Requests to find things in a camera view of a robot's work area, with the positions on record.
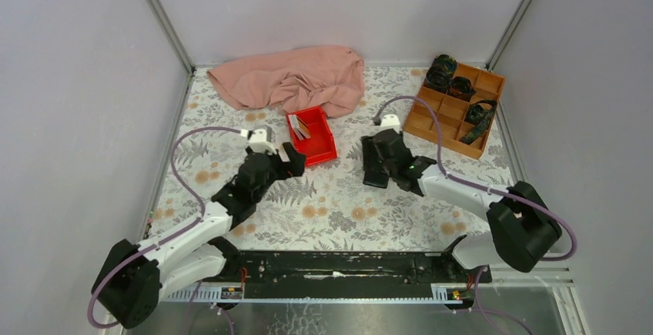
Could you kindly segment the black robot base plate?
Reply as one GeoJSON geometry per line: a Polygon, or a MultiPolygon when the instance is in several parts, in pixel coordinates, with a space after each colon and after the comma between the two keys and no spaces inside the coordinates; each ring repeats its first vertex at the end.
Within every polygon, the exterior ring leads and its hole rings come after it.
{"type": "Polygon", "coordinates": [[[248,300],[422,300],[433,286],[464,290],[476,279],[491,283],[490,270],[446,253],[250,250],[208,281],[233,283],[248,300]]]}

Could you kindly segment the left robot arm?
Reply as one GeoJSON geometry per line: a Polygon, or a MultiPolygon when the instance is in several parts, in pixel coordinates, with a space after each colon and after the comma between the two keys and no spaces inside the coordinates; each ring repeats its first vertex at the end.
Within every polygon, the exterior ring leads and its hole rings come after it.
{"type": "Polygon", "coordinates": [[[132,329],[162,298],[195,281],[214,276],[222,282],[234,279],[239,271],[235,247],[228,244],[221,251],[214,243],[252,216],[275,182],[303,175],[306,156],[289,142],[283,150],[288,161],[277,151],[248,148],[237,174],[202,204],[199,216],[138,243],[116,243],[92,286],[89,322],[101,327],[93,316],[95,304],[101,303],[116,324],[132,329]]]}

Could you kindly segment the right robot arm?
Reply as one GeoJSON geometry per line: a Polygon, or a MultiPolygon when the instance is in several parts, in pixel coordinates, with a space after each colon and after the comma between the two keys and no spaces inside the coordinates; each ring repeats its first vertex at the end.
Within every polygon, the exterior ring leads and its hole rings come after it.
{"type": "Polygon", "coordinates": [[[544,213],[543,200],[526,182],[495,189],[444,173],[437,160],[413,155],[394,129],[364,136],[361,145],[365,185],[385,189],[394,182],[405,192],[444,201],[488,223],[486,233],[460,236],[444,250],[441,270],[451,282],[495,263],[528,273],[562,236],[560,224],[544,213]]]}

